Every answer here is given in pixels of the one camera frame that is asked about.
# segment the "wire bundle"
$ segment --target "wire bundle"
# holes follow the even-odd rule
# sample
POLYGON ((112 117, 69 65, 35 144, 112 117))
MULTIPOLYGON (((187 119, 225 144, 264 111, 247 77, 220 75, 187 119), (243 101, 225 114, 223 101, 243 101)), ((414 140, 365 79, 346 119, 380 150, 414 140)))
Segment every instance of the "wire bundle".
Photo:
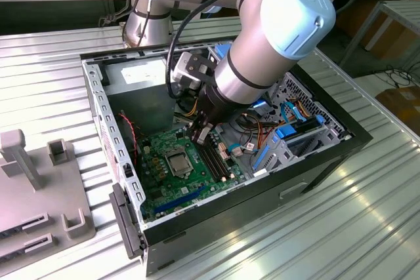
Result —
POLYGON ((193 116, 194 115, 194 113, 196 112, 196 110, 197 110, 197 103, 198 103, 198 99, 196 100, 196 102, 194 103, 194 106, 192 107, 192 110, 191 111, 189 111, 187 114, 184 114, 184 116, 185 117, 190 117, 190 116, 193 116))
POLYGON ((418 87, 420 87, 419 76, 416 73, 414 73, 416 70, 420 69, 416 68, 416 65, 418 64, 420 64, 420 62, 414 63, 407 70, 396 69, 393 65, 387 65, 386 69, 373 71, 372 74, 376 76, 379 80, 397 89, 399 89, 400 87, 408 87, 410 85, 417 85, 418 87), (389 82, 386 79, 382 79, 380 76, 378 76, 378 73, 385 73, 387 77, 391 80, 391 82, 389 82), (399 77, 405 80, 406 82, 397 81, 395 77, 399 77))

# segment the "orange wire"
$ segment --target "orange wire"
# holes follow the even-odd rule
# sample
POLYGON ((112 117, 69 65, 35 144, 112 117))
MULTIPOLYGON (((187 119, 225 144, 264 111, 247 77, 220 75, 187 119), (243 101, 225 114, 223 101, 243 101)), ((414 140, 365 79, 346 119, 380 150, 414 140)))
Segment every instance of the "orange wire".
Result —
POLYGON ((304 116, 306 116, 306 117, 309 117, 310 115, 309 115, 309 113, 305 110, 305 108, 303 107, 302 102, 301 102, 301 101, 297 101, 297 103, 298 103, 299 107, 301 108, 301 110, 302 110, 302 112, 303 112, 303 115, 304 115, 304 116))
MULTIPOLYGON (((295 118, 294 115, 288 117, 289 120, 292 120, 293 118, 295 118)), ((268 135, 270 134, 270 132, 272 132, 275 128, 282 126, 285 124, 285 121, 280 122, 277 126, 271 127, 271 129, 268 131, 268 133, 265 135, 264 139, 261 142, 261 145, 265 142, 265 140, 267 140, 268 135)))
POLYGON ((121 116, 130 126, 131 135, 133 136, 133 142, 134 142, 134 166, 136 166, 136 164, 137 164, 137 140, 136 140, 136 134, 135 134, 134 128, 133 128, 133 123, 128 118, 126 118, 126 116, 124 116, 123 114, 118 113, 118 115, 121 116))

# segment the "ribbed metal table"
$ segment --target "ribbed metal table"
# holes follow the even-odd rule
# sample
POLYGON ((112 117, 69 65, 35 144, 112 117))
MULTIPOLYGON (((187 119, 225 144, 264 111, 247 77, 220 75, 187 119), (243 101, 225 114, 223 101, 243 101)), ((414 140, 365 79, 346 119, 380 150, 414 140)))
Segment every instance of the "ribbed metal table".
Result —
MULTIPOLYGON (((356 49, 363 36, 366 34, 370 26, 374 23, 381 12, 385 13, 389 18, 392 18, 393 20, 401 23, 403 26, 416 33, 417 35, 420 35, 420 0, 379 1, 369 16, 366 18, 365 22, 363 22, 356 35, 353 37, 352 41, 348 44, 343 58, 339 62, 340 67, 345 65, 351 54, 354 52, 354 49, 356 49)), ((372 38, 372 41, 376 42, 376 40, 378 40, 378 38, 383 34, 389 24, 390 22, 383 24, 381 26, 381 29, 383 30, 378 30, 377 34, 375 35, 377 38, 375 40, 372 38)))
MULTIPOLYGON (((236 18, 209 19, 192 22, 183 37, 239 30, 236 18)), ((0 37, 0 130, 23 129, 29 150, 60 137, 73 142, 97 229, 93 239, 5 279, 142 274, 139 261, 127 259, 108 199, 111 175, 79 61, 83 52, 121 47, 119 28, 0 37)), ((420 279, 419 137, 320 51, 300 65, 374 139, 319 188, 151 279, 420 279)))

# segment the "robotic arm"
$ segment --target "robotic arm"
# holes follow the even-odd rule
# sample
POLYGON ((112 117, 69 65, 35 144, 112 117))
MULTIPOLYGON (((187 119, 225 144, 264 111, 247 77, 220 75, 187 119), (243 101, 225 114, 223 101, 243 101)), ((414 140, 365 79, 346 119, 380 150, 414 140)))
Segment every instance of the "robotic arm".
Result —
MULTIPOLYGON (((152 0, 151 3, 141 0, 136 8, 140 14, 132 13, 127 22, 127 37, 137 32, 138 38, 139 25, 144 23, 134 14, 145 19, 148 11, 150 21, 159 20, 166 14, 169 16, 168 12, 178 1, 178 4, 192 4, 207 0, 152 0)), ((242 31, 215 68, 214 80, 205 83, 199 93, 198 117, 192 125, 198 143, 217 124, 230 120, 257 101, 298 60, 310 54, 335 23, 335 9, 330 0, 217 0, 212 5, 236 7, 242 31)), ((146 31, 148 45, 153 33, 163 29, 153 31, 153 24, 156 21, 146 31)))

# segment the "motherboard chip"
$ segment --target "motherboard chip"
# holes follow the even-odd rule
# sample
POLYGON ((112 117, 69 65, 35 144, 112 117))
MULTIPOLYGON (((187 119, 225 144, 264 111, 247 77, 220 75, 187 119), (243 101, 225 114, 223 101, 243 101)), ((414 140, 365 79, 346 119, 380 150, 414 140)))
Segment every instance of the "motherboard chip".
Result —
POLYGON ((163 194, 160 190, 156 190, 156 191, 152 191, 150 193, 150 197, 155 200, 155 199, 159 199, 160 197, 163 197, 163 194))
POLYGON ((168 152, 165 158, 173 176, 184 178, 184 175, 189 174, 194 169, 184 148, 168 152))

